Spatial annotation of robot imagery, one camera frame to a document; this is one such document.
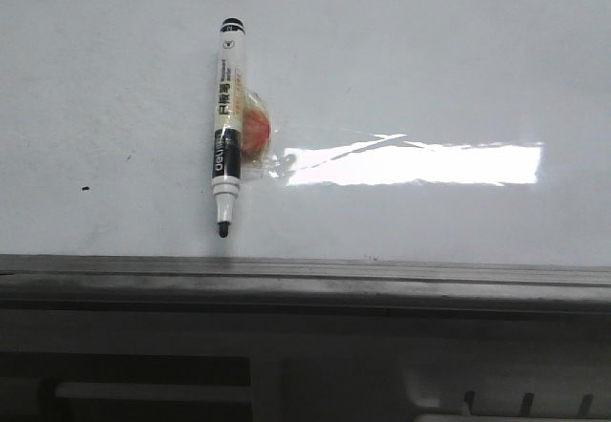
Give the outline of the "black and white whiteboard marker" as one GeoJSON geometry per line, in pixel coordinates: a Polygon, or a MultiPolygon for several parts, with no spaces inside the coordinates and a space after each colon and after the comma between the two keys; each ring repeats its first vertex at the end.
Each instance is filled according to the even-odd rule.
{"type": "Polygon", "coordinates": [[[241,190],[244,113],[245,28],[238,18],[223,20],[216,75],[211,185],[219,235],[226,238],[241,190]]]}

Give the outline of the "white whiteboard with grey frame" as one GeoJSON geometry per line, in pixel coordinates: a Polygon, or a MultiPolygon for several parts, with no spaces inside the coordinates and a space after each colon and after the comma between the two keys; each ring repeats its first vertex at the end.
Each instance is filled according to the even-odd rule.
{"type": "Polygon", "coordinates": [[[610,0],[1,0],[1,298],[608,312],[610,0]]]}

